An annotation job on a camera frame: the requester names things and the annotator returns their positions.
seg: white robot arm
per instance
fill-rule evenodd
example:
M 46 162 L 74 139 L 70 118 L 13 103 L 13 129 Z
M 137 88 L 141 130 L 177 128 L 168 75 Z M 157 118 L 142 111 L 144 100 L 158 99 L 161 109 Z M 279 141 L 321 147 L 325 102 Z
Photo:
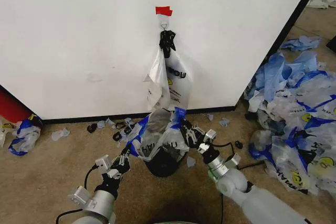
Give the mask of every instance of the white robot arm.
M 188 121 L 181 128 L 182 135 L 189 147 L 197 148 L 209 168 L 209 176 L 217 189 L 239 205 L 252 224 L 311 224 L 309 220 L 271 194 L 254 186 L 236 167 L 240 161 L 237 154 L 223 159 L 212 145 L 216 132 L 205 133 L 198 127 L 192 127 Z M 93 197 L 83 187 L 78 187 L 69 198 L 80 206 L 87 216 L 73 224 L 114 224 L 113 204 L 122 174 L 130 169 L 130 146 L 113 161 L 105 155 L 96 160 L 96 166 L 102 174 L 103 183 L 96 187 Z

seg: metal hook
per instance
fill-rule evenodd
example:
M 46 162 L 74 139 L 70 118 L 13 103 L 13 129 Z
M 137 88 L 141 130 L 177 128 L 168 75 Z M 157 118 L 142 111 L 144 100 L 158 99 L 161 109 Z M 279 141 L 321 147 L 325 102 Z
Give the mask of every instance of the metal hook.
M 166 28 L 167 28 L 167 23 L 161 23 L 160 26 L 163 28 L 163 30 L 166 30 Z

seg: red object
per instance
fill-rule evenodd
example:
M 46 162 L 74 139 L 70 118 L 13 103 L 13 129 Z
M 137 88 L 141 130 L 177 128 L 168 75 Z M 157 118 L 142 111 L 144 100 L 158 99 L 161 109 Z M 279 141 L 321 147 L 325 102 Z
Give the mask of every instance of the red object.
M 28 118 L 31 110 L 18 102 L 5 90 L 0 89 L 0 115 L 11 123 Z
M 173 10 L 170 10 L 170 6 L 157 6 L 155 8 L 155 12 L 156 14 L 162 14 L 170 17 L 173 13 Z

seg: black cable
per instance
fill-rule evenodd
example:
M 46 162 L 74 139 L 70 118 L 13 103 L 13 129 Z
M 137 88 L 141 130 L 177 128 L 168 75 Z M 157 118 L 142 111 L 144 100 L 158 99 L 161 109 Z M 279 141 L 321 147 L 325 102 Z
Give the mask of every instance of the black cable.
M 90 173 L 93 171 L 93 170 L 95 170 L 95 169 L 97 169 L 98 168 L 98 166 L 95 164 L 95 165 L 93 165 L 92 167 L 91 167 L 91 169 L 89 169 L 89 171 L 88 171 L 88 173 L 86 173 L 86 176 L 85 176 L 85 180 L 84 180 L 84 188 L 85 189 L 87 189 L 86 187 L 87 187 L 87 182 L 88 182 L 88 178 L 89 178 L 89 175 L 90 175 Z M 71 210 L 71 211 L 67 211 L 67 212 L 63 212 L 63 213 L 61 213 L 59 216 L 57 216 L 57 218 L 56 218 L 56 224 L 58 224 L 59 223 L 59 219 L 62 217 L 62 216 L 64 216 L 64 215 L 68 215 L 68 214 L 73 214 L 74 212 L 81 212 L 83 209 L 76 209 L 76 210 Z
M 231 151 L 232 151 L 232 154 L 235 154 L 235 150 L 233 149 L 233 144 L 231 142 L 228 142 L 227 144 L 213 144 L 213 143 L 210 143 L 210 145 L 212 145 L 213 147 L 227 147 L 227 146 L 231 146 Z
M 220 194 L 220 203 L 221 203 L 221 213 L 220 213 L 220 224 L 223 224 L 224 223 L 224 197 L 223 197 L 223 194 Z
M 91 169 L 89 169 L 88 173 L 86 173 L 86 176 L 85 176 L 85 179 L 84 179 L 84 188 L 85 189 L 87 189 L 87 183 L 88 183 L 88 178 L 89 178 L 90 173 L 97 168 L 98 168 L 98 166 L 95 164 L 91 167 Z
M 249 167 L 254 167 L 254 166 L 257 166 L 257 165 L 262 165 L 264 163 L 265 163 L 264 161 L 259 161 L 259 162 L 256 162 L 254 164 L 249 164 L 249 165 L 245 165 L 243 167 L 237 167 L 237 168 L 238 168 L 238 170 L 242 170 L 242 169 L 249 168 Z
M 58 224 L 58 222 L 59 222 L 59 218 L 61 218 L 62 216 L 64 216 L 64 215 L 68 215 L 68 214 L 73 214 L 74 212 L 81 212 L 83 209 L 76 209 L 76 210 L 71 210 L 71 211 L 67 211 L 67 212 L 63 212 L 63 213 L 61 213 L 59 216 L 57 216 L 57 218 L 56 218 L 56 224 Z

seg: baseboard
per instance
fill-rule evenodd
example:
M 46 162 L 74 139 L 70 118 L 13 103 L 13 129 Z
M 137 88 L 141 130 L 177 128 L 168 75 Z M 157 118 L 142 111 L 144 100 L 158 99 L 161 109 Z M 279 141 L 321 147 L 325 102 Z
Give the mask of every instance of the baseboard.
M 187 114 L 200 114 L 200 113 L 214 113 L 214 112 L 228 112 L 234 111 L 236 106 L 215 107 L 206 109 L 187 110 Z M 102 115 L 102 116 L 89 116 L 84 118 L 61 118 L 61 119 L 47 119 L 43 120 L 44 124 L 57 124 L 57 123 L 82 123 L 82 122 L 98 122 L 106 120 L 120 120 L 125 118 L 144 118 L 149 113 L 135 113 L 135 114 L 122 114 L 122 115 Z

